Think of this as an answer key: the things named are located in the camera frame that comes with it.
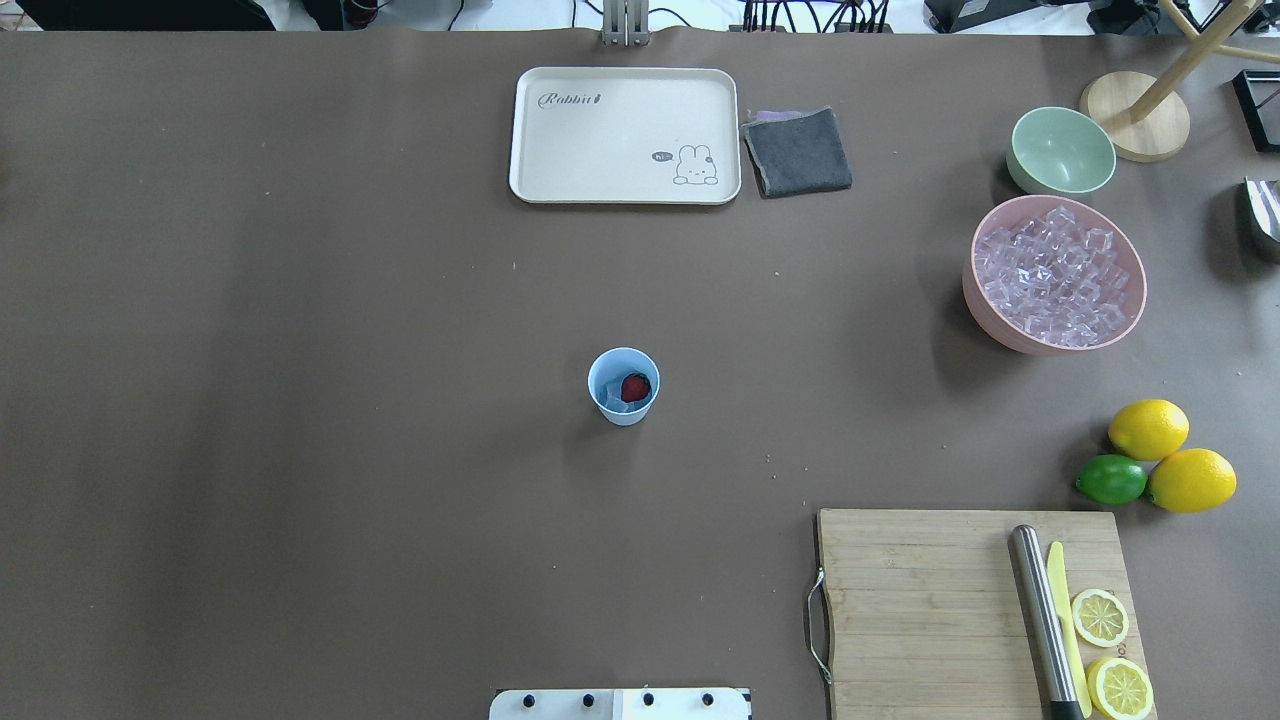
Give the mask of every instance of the metal clamp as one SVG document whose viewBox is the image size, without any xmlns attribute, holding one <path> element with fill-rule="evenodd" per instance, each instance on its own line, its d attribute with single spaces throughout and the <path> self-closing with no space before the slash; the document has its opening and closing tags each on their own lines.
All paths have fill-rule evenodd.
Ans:
<svg viewBox="0 0 1280 720">
<path fill-rule="evenodd" d="M 649 45 L 649 0 L 604 0 L 605 45 Z"/>
<path fill-rule="evenodd" d="M 822 670 L 822 679 L 827 680 L 827 685 L 833 685 L 835 680 L 831 676 L 831 669 L 828 669 L 827 664 L 822 661 L 822 657 L 818 657 L 818 648 L 814 646 L 813 642 L 813 594 L 818 592 L 818 588 L 823 587 L 826 582 L 827 582 L 827 573 L 819 565 L 818 578 L 813 582 L 813 587 L 809 588 L 809 597 L 805 600 L 804 603 L 804 625 L 805 625 L 805 632 L 809 635 L 809 653 L 813 655 L 814 661 L 818 664 L 818 669 Z"/>
</svg>

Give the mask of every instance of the wooden cutting board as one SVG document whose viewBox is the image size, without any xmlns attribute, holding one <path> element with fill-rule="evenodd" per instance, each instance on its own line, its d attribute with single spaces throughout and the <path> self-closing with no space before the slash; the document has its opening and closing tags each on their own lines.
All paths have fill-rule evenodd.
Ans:
<svg viewBox="0 0 1280 720">
<path fill-rule="evenodd" d="M 833 720 L 1044 716 L 1009 551 L 1020 524 L 1036 528 L 1043 553 L 1062 541 L 1073 598 L 1103 588 L 1129 610 L 1120 647 L 1080 641 L 1084 666 L 1123 655 L 1147 669 L 1110 512 L 826 509 L 818 536 Z M 1091 720 L 1105 716 L 1094 710 Z"/>
</svg>

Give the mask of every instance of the strawberry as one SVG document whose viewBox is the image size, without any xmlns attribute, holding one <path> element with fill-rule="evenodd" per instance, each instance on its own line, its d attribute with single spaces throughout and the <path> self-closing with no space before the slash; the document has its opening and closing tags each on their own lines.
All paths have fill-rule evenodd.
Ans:
<svg viewBox="0 0 1280 720">
<path fill-rule="evenodd" d="M 649 378 L 631 373 L 622 380 L 622 402 L 635 402 L 649 397 Z"/>
</svg>

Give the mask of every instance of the pink bowl of ice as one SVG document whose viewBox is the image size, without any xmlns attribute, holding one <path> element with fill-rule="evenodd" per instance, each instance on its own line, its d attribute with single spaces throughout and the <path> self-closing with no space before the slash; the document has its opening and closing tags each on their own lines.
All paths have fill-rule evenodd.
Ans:
<svg viewBox="0 0 1280 720">
<path fill-rule="evenodd" d="M 978 224 L 964 300 L 1001 345 L 1068 355 L 1117 342 L 1147 306 L 1147 273 L 1124 232 L 1093 208 L 1024 195 Z"/>
</svg>

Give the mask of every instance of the lemon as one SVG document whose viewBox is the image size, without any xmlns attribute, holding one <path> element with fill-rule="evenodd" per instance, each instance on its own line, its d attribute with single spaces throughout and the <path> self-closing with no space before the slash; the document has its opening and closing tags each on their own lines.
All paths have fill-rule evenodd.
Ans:
<svg viewBox="0 0 1280 720">
<path fill-rule="evenodd" d="M 1098 647 L 1115 647 L 1129 634 L 1129 612 L 1120 598 L 1089 588 L 1071 601 L 1071 620 L 1082 638 Z"/>
<path fill-rule="evenodd" d="M 1181 407 L 1167 400 L 1139 400 L 1116 413 L 1107 437 L 1134 460 L 1160 460 L 1176 452 L 1190 429 Z"/>
<path fill-rule="evenodd" d="M 1142 667 L 1124 657 L 1103 657 L 1084 676 L 1093 706 L 1112 720 L 1142 720 L 1156 701 Z"/>
<path fill-rule="evenodd" d="M 1156 465 L 1147 493 L 1165 510 L 1199 512 L 1217 507 L 1235 495 L 1235 469 L 1212 450 L 1183 450 Z"/>
</svg>

